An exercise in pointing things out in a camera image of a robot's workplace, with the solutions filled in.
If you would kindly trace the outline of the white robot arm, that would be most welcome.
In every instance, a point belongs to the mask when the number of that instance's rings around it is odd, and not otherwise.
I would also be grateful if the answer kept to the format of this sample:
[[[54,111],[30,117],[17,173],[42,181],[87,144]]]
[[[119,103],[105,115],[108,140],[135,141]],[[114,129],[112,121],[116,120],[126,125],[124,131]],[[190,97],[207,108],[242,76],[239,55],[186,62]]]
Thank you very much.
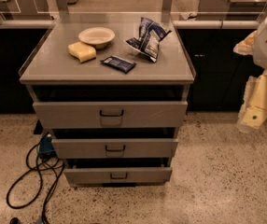
[[[238,114],[237,129],[249,133],[267,120],[267,17],[258,29],[233,48],[240,55],[251,55],[255,65],[264,69],[258,77],[250,76],[243,104]]]

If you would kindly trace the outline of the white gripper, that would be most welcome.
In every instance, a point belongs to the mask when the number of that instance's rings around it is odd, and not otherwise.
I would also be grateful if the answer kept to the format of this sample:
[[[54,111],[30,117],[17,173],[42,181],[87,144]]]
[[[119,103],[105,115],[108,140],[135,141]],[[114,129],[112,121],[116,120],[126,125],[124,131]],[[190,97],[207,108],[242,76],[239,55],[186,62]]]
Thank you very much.
[[[236,44],[233,52],[240,55],[252,55],[256,31]],[[250,77],[246,83],[244,102],[236,123],[241,133],[250,133],[267,120],[267,70],[259,77]]]

